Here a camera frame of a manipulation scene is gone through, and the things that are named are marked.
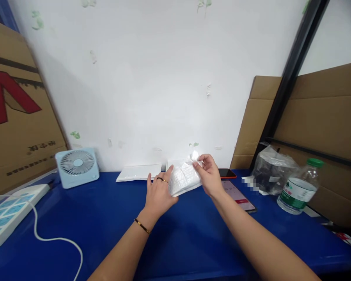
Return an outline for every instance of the blue tabletop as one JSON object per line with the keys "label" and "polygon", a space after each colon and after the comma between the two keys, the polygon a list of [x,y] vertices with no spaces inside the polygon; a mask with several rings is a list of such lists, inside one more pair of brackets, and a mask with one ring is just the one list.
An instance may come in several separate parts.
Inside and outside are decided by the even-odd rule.
{"label": "blue tabletop", "polygon": [[[283,241],[317,274],[351,269],[351,247],[305,213],[280,209],[241,183],[247,170],[231,180],[256,206],[252,217]],[[101,173],[97,181],[63,189],[54,187],[36,205],[38,233],[65,237],[83,251],[78,280],[86,280],[119,241],[145,204],[145,181],[116,183],[119,173]],[[38,183],[47,183],[50,177]],[[0,280],[73,280],[80,256],[63,241],[41,242],[29,213],[0,247]],[[182,194],[154,227],[140,259],[136,279],[188,280],[252,274],[253,269],[199,187]]]}

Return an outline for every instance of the plastic bottle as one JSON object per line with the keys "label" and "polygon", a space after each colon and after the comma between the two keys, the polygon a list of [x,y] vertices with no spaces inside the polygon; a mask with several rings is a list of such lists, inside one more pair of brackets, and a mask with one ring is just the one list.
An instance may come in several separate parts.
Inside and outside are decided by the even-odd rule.
{"label": "plastic bottle", "polygon": [[319,188],[317,169],[323,164],[319,159],[309,158],[306,166],[292,173],[277,198],[278,206],[290,214],[301,214]]}

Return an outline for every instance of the light blue fan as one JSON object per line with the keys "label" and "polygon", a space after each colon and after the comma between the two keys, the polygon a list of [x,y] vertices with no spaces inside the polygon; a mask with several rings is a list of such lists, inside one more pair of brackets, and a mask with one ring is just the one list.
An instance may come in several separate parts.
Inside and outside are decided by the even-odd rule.
{"label": "light blue fan", "polygon": [[55,155],[62,186],[76,187],[99,178],[99,167],[93,148],[58,152]]}

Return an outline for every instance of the cardboard box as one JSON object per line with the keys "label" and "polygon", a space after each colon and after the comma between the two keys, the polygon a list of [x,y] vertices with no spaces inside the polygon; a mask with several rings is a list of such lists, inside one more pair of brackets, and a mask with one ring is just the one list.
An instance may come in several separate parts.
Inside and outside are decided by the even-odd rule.
{"label": "cardboard box", "polygon": [[[351,160],[351,63],[299,76],[274,137]],[[319,158],[283,146],[300,165]],[[351,227],[351,167],[322,159],[321,187],[309,202],[339,226]]]}
{"label": "cardboard box", "polygon": [[230,168],[250,167],[280,82],[281,77],[255,77]]}
{"label": "cardboard box", "polygon": [[0,194],[54,169],[66,149],[24,38],[0,24]]}

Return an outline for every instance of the bottle label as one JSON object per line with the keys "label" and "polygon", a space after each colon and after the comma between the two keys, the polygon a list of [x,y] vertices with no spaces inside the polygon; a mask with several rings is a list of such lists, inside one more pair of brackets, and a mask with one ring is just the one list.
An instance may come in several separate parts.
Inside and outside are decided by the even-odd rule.
{"label": "bottle label", "polygon": [[290,178],[280,197],[286,204],[296,209],[303,209],[316,193],[316,188],[306,181]]}

